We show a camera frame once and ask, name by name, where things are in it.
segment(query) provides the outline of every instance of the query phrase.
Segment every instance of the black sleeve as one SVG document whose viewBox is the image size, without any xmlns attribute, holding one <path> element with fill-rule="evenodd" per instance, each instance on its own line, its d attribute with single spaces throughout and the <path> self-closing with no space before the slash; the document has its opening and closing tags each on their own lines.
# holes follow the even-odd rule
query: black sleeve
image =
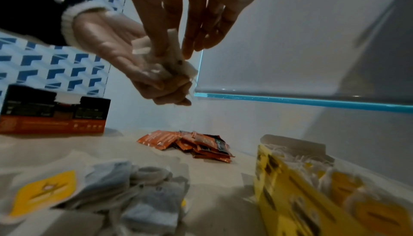
<svg viewBox="0 0 413 236">
<path fill-rule="evenodd" d="M 66 46 L 61 33 L 63 12 L 86 0 L 0 0 L 0 28 L 30 35 L 44 43 Z"/>
</svg>

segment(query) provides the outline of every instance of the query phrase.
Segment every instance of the hand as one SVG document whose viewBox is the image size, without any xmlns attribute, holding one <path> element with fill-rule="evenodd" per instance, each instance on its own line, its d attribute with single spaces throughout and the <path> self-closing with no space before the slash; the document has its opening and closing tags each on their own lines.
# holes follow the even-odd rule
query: hand
<svg viewBox="0 0 413 236">
<path fill-rule="evenodd" d="M 169 46 L 166 31 L 178 28 L 182 0 L 132 0 L 145 31 L 162 56 Z M 182 52 L 189 59 L 193 51 L 211 48 L 221 42 L 241 11 L 254 0 L 189 0 L 188 21 Z"/>
<path fill-rule="evenodd" d="M 132 54 L 131 40 L 146 35 L 141 24 L 117 12 L 93 9 L 74 19 L 73 30 L 83 49 L 123 72 L 142 97 L 152 99 L 158 105 L 191 105 L 185 98 L 192 85 L 186 76 L 162 81 L 157 74 L 145 69 L 144 61 Z"/>
</svg>

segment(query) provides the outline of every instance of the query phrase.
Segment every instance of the blue and white wall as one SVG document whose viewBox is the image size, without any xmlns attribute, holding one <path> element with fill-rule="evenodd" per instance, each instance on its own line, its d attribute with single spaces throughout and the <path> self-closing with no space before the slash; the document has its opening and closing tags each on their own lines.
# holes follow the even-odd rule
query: blue and white wall
<svg viewBox="0 0 413 236">
<path fill-rule="evenodd" d="M 122 12 L 125 0 L 99 0 Z M 103 96 L 110 64 L 71 47 L 46 47 L 0 33 L 0 105 L 13 83 Z"/>
</svg>

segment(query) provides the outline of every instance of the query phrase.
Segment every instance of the pile of orange packets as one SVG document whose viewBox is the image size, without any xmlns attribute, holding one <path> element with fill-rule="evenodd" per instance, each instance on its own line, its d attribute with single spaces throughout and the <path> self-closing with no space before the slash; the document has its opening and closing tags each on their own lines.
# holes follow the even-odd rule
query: pile of orange packets
<svg viewBox="0 0 413 236">
<path fill-rule="evenodd" d="M 194 158 L 214 159 L 227 163 L 231 163 L 231 157 L 234 157 L 229 152 L 229 145 L 219 135 L 158 130 L 143 136 L 138 143 L 158 150 L 173 147 L 183 152 L 190 152 Z"/>
</svg>

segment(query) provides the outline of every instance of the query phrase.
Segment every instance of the person's left hand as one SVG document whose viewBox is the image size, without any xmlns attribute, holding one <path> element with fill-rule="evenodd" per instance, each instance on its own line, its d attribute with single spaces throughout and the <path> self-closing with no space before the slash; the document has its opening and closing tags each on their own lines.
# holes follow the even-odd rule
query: person's left hand
<svg viewBox="0 0 413 236">
<path fill-rule="evenodd" d="M 123 72 L 142 97 L 152 99 L 158 105 L 191 105 L 186 98 L 191 87 L 187 77 L 176 76 L 162 81 L 157 74 L 145 69 L 145 61 L 132 54 L 131 41 L 146 36 L 141 24 L 117 12 L 92 9 L 74 19 L 73 30 L 85 51 L 96 54 Z"/>
</svg>

